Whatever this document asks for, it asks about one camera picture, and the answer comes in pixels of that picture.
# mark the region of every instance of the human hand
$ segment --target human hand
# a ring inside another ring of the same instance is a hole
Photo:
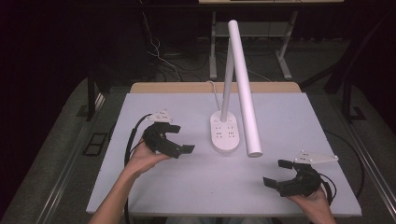
[[[144,140],[140,139],[138,146],[134,149],[134,153],[123,172],[134,178],[138,178],[141,174],[154,167],[158,162],[167,159],[170,159],[170,157],[164,154],[155,154],[149,149]]]
[[[297,203],[304,211],[306,216],[315,224],[333,224],[335,223],[332,211],[327,202],[326,194],[322,188],[309,195],[308,197],[295,195],[287,197],[289,200]]]

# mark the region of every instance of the lamp base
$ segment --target lamp base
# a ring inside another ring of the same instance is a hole
[[[227,119],[220,121],[221,111],[215,112],[210,117],[210,131],[212,142],[220,153],[232,153],[239,144],[239,132],[236,117],[227,112]]]

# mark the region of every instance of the white desk lamp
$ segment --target white desk lamp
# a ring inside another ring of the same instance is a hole
[[[222,107],[220,111],[215,112],[210,118],[212,142],[221,153],[232,153],[239,144],[236,118],[233,113],[228,111],[233,70],[235,69],[247,143],[247,155],[252,158],[260,157],[262,155],[262,146],[251,99],[248,70],[242,49],[238,23],[236,21],[230,21],[228,23],[228,29],[230,41],[228,44]]]

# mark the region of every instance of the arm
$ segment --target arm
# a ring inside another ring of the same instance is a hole
[[[122,209],[136,179],[166,159],[169,159],[166,155],[151,152],[144,142],[139,144],[89,223],[119,223]]]
[[[308,197],[289,196],[288,199],[297,203],[306,216],[315,224],[334,224],[332,211],[327,203],[326,195],[322,188]]]

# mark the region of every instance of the forearm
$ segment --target forearm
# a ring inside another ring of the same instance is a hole
[[[119,223],[123,207],[135,180],[135,176],[121,172],[120,177],[89,223]]]

